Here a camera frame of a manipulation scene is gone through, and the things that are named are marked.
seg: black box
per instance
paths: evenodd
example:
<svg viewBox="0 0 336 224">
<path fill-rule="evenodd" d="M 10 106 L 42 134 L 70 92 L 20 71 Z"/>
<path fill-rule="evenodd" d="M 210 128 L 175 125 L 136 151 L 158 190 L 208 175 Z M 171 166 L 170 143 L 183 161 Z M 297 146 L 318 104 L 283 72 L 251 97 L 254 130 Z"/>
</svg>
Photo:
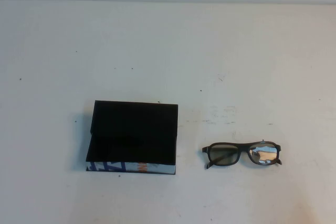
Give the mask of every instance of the black box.
<svg viewBox="0 0 336 224">
<path fill-rule="evenodd" d="M 87 170 L 175 174 L 178 106 L 94 104 Z"/>
</svg>

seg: black lid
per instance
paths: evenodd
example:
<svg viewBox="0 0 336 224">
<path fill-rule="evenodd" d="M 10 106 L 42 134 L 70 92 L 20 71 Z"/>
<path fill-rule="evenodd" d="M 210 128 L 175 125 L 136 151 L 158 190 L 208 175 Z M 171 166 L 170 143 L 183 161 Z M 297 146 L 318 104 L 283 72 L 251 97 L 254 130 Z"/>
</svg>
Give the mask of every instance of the black lid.
<svg viewBox="0 0 336 224">
<path fill-rule="evenodd" d="M 96 101 L 94 107 L 87 162 L 175 164 L 177 105 Z"/>
</svg>

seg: glasses lens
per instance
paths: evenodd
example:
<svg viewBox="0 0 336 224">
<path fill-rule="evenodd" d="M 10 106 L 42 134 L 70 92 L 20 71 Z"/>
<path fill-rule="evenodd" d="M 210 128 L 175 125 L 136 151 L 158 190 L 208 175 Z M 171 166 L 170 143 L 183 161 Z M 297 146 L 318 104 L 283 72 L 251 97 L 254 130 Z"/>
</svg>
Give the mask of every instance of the glasses lens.
<svg viewBox="0 0 336 224">
<path fill-rule="evenodd" d="M 255 144 L 250 148 L 250 156 L 254 162 L 260 165 L 267 165 L 274 163 L 277 158 L 278 151 L 273 144 Z"/>
<path fill-rule="evenodd" d="M 211 147 L 209 154 L 215 165 L 229 165 L 238 159 L 238 148 L 232 145 L 218 144 Z"/>
</svg>

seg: black glasses frame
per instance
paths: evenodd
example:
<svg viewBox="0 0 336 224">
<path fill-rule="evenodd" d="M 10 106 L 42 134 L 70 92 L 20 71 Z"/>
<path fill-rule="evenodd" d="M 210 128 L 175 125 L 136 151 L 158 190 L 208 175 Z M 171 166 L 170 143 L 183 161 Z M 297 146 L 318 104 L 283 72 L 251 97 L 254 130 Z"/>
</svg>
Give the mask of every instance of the black glasses frame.
<svg viewBox="0 0 336 224">
<path fill-rule="evenodd" d="M 277 157 L 272 160 L 270 163 L 264 163 L 264 164 L 261 164 L 261 163 L 258 163 L 256 161 L 253 160 L 252 156 L 251 156 L 251 153 L 249 152 L 250 148 L 252 145 L 255 145 L 255 144 L 272 144 L 274 145 L 274 147 L 277 149 Z M 222 158 L 217 158 L 215 160 L 212 160 L 211 157 L 210 157 L 210 151 L 211 151 L 211 148 L 215 145 L 231 145 L 231 146 L 235 146 L 238 148 L 238 153 L 237 153 L 237 159 L 233 162 L 233 163 L 230 163 L 230 164 L 225 164 L 225 165 L 220 165 L 220 164 L 217 164 L 219 161 L 221 161 L 223 158 L 225 157 L 222 157 Z M 207 146 L 207 147 L 204 147 L 202 148 L 202 152 L 206 153 L 208 155 L 208 158 L 210 160 L 210 162 L 206 165 L 206 168 L 209 169 L 211 166 L 213 165 L 216 165 L 216 166 L 229 166 L 229 165 L 234 165 L 236 164 L 238 161 L 239 161 L 239 158 L 240 158 L 240 154 L 241 152 L 246 152 L 250 158 L 250 160 L 257 164 L 257 165 L 273 165 L 275 163 L 278 163 L 279 165 L 282 165 L 282 162 L 281 160 L 279 159 L 279 152 L 281 151 L 281 146 L 276 144 L 276 143 L 273 143 L 273 142 L 270 142 L 270 141 L 261 141 L 261 142 L 254 142 L 254 143 L 247 143 L 247 144 L 236 144 L 236 143 L 214 143 L 210 146 Z"/>
</svg>

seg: eyeglasses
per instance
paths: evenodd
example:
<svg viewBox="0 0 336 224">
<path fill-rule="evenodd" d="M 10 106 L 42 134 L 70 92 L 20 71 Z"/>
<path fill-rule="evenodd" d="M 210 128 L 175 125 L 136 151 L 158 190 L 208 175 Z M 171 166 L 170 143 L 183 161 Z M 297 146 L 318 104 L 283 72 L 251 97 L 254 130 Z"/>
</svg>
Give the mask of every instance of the eyeglasses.
<svg viewBox="0 0 336 224">
<path fill-rule="evenodd" d="M 210 162 L 206 168 L 213 165 L 228 166 L 238 162 L 241 152 L 247 152 L 250 160 L 257 165 L 282 165 L 279 159 L 280 145 L 273 142 L 256 142 L 248 144 L 214 143 L 202 148 L 202 152 L 208 154 Z"/>
</svg>

